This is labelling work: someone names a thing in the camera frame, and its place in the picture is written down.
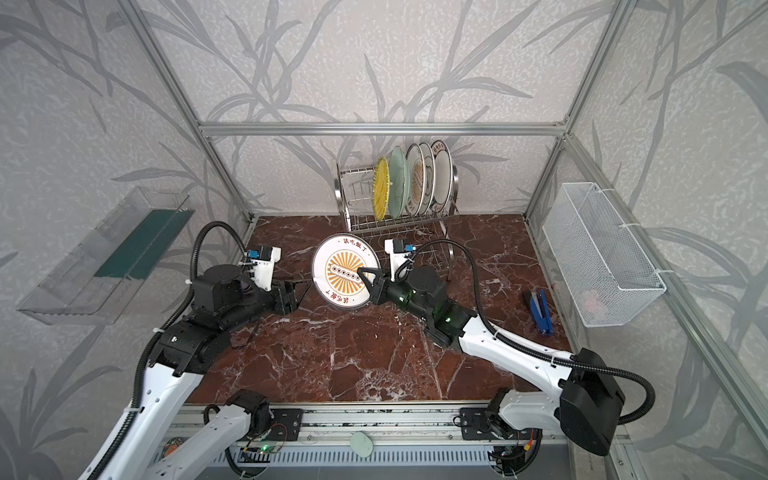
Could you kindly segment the clear plastic wall shelf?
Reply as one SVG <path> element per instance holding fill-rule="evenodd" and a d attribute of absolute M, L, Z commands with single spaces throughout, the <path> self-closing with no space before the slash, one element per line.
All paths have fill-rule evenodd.
<path fill-rule="evenodd" d="M 194 215 L 189 195 L 135 187 L 18 305 L 47 325 L 110 325 Z"/>

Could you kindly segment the white plate black quatrefoil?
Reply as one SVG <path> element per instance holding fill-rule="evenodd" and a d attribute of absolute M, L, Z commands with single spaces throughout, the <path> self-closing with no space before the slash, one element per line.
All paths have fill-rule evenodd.
<path fill-rule="evenodd" d="M 432 154 L 430 145 L 426 142 L 421 142 L 419 144 L 421 153 L 423 155 L 424 159 L 424 179 L 425 179 L 425 187 L 423 192 L 423 202 L 422 202 L 422 208 L 420 209 L 420 213 L 423 215 L 426 215 L 431 207 L 433 198 L 434 198 L 434 183 L 435 183 L 435 172 L 434 172 L 434 156 Z"/>

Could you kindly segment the yellow ribbed plate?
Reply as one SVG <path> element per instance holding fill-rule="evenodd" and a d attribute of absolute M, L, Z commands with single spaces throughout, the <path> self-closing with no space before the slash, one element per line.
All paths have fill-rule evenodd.
<path fill-rule="evenodd" d="M 372 209 L 374 219 L 382 221 L 388 210 L 390 180 L 388 160 L 381 157 L 375 166 L 372 182 Z"/>

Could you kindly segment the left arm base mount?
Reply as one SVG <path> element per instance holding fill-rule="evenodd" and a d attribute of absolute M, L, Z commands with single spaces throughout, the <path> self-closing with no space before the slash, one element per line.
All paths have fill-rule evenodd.
<path fill-rule="evenodd" d="M 255 437 L 257 442 L 295 442 L 299 438 L 304 410 L 278 408 L 271 411 L 269 427 Z"/>

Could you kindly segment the white plate green text rim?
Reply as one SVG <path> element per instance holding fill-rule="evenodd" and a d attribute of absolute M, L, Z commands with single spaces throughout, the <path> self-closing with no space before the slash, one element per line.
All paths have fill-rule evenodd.
<path fill-rule="evenodd" d="M 434 141 L 431 145 L 431 151 L 435 175 L 431 209 L 434 213 L 439 213 L 448 205 L 453 192 L 453 161 L 443 140 Z"/>

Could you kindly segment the pale green oval puck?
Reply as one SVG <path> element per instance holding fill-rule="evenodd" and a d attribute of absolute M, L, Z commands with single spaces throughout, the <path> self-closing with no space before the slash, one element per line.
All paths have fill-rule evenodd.
<path fill-rule="evenodd" d="M 349 446 L 358 457 L 363 459 L 369 458 L 374 451 L 373 441 L 363 432 L 353 433 L 349 439 Z"/>

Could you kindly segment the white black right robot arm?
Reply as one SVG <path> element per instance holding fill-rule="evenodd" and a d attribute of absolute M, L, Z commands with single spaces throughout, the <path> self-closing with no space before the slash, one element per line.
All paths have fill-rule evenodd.
<path fill-rule="evenodd" d="M 425 334 L 439 347 L 477 357 L 535 386 L 533 392 L 500 389 L 486 417 L 495 436 L 513 430 L 560 429 L 582 449 L 609 453 L 618 426 L 647 415 L 656 392 L 646 378 L 607 366 L 596 352 L 553 350 L 493 324 L 484 314 L 478 269 L 469 263 L 475 306 L 450 299 L 434 268 L 415 260 L 432 242 L 405 255 L 398 268 L 359 267 L 356 272 L 375 305 L 392 303 L 421 320 Z"/>

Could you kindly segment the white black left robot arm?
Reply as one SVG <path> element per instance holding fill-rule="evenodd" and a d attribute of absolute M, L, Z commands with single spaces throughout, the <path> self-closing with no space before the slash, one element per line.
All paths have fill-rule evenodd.
<path fill-rule="evenodd" d="M 241 254 L 236 264 L 198 271 L 203 241 L 221 228 Z M 82 476 L 85 479 L 194 479 L 241 439 L 261 440 L 275 421 L 267 398 L 233 394 L 194 435 L 161 460 L 156 450 L 177 413 L 202 382 L 232 333 L 272 313 L 287 315 L 301 301 L 295 280 L 276 280 L 277 247 L 253 250 L 223 221 L 205 225 L 193 244 L 187 294 L 150 338 L 134 374 L 132 397 Z"/>

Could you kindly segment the blue clip tool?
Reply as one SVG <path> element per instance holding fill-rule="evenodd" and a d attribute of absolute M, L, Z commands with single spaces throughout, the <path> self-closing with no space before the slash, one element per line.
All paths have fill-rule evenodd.
<path fill-rule="evenodd" d="M 552 336 L 553 326 L 545 292 L 543 290 L 526 291 L 523 293 L 523 300 L 539 333 Z"/>

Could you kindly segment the orange sunburst plate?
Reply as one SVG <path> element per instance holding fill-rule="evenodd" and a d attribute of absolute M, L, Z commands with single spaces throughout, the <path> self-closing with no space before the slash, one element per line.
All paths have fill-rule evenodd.
<path fill-rule="evenodd" d="M 359 268 L 380 268 L 376 253 L 365 240 L 351 234 L 324 239 L 312 260 L 312 278 L 320 297 L 343 310 L 365 306 L 370 293 L 358 275 Z"/>
<path fill-rule="evenodd" d="M 424 193 L 426 190 L 426 164 L 421 147 L 413 143 L 407 150 L 409 195 L 406 212 L 409 216 L 417 216 L 422 211 Z"/>

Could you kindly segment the round orange sticker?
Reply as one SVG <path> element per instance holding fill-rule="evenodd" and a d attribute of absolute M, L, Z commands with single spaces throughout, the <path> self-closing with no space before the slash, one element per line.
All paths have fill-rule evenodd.
<path fill-rule="evenodd" d="M 182 437 L 173 437 L 169 439 L 162 447 L 162 457 L 165 458 L 171 455 L 180 446 L 182 446 L 184 442 L 185 439 Z"/>

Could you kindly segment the light green flower plate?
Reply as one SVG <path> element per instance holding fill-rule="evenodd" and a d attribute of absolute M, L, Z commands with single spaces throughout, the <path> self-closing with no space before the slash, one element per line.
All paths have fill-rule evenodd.
<path fill-rule="evenodd" d="M 391 152 L 388 164 L 390 176 L 388 212 L 391 218 L 396 219 L 403 214 L 409 195 L 407 161 L 399 146 Z"/>

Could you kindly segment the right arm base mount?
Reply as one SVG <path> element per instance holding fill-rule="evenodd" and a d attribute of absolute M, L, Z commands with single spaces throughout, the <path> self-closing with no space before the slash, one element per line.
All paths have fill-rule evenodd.
<path fill-rule="evenodd" d="M 454 424 L 460 428 L 461 437 L 471 440 L 528 441 L 535 437 L 532 429 L 515 430 L 498 415 L 486 412 L 486 408 L 464 407 L 454 417 Z"/>

